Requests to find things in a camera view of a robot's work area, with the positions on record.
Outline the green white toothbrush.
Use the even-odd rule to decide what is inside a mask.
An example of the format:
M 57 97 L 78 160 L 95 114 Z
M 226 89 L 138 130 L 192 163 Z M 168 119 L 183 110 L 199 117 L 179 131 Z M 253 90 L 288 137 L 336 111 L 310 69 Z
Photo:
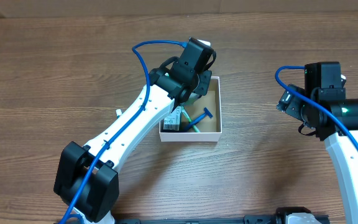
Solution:
M 185 109 L 184 106 L 181 107 L 181 112 L 182 112 L 182 114 L 184 115 L 184 117 L 188 120 L 189 123 L 192 122 L 192 119 L 190 118 L 190 116 L 189 116 L 189 114 L 187 113 L 187 111 L 186 111 L 186 109 Z M 199 133 L 199 132 L 200 132 L 200 130 L 199 130 L 195 125 L 192 126 L 192 129 L 193 129 L 194 132 L 196 132 L 196 133 Z

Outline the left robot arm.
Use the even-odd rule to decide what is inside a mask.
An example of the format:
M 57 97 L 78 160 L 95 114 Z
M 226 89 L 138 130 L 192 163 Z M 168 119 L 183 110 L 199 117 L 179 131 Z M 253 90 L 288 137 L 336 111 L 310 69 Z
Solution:
M 161 120 L 189 100 L 206 95 L 211 79 L 208 59 L 171 57 L 146 72 L 138 98 L 101 134 L 84 145 L 68 143 L 58 164 L 53 191 L 68 206 L 60 223 L 113 220 L 119 196 L 119 171 L 132 151 Z

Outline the dental floss pack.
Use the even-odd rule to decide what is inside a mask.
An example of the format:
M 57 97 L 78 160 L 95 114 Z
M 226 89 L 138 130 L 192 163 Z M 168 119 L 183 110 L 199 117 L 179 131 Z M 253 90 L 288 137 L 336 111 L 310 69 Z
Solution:
M 164 131 L 179 131 L 181 125 L 182 107 L 177 106 L 164 120 L 162 129 Z

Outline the blue disposable razor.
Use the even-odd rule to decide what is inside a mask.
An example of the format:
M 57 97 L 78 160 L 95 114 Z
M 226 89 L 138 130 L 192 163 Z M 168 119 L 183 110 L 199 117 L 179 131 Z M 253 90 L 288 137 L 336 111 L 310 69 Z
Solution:
M 184 131 L 189 131 L 191 128 L 195 128 L 196 125 L 202 121 L 203 119 L 205 119 L 206 117 L 209 117 L 210 119 L 213 118 L 213 115 L 212 113 L 207 109 L 207 108 L 204 108 L 203 109 L 204 113 L 199 115 L 197 118 L 195 118 L 194 120 L 192 120 L 187 126 L 185 126 L 183 128 Z

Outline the red green toothpaste tube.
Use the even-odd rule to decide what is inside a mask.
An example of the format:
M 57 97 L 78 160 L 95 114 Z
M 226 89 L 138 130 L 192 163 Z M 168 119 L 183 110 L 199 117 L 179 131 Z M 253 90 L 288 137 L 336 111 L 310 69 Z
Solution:
M 117 109 L 116 110 L 116 116 L 120 117 L 122 115 L 122 110 L 121 109 Z

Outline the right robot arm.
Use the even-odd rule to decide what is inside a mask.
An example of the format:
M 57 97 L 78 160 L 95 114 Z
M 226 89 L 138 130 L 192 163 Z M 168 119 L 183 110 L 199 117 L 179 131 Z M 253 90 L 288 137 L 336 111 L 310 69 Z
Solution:
M 336 86 L 305 90 L 283 85 L 277 109 L 324 143 L 337 175 L 347 223 L 358 223 L 358 99 Z

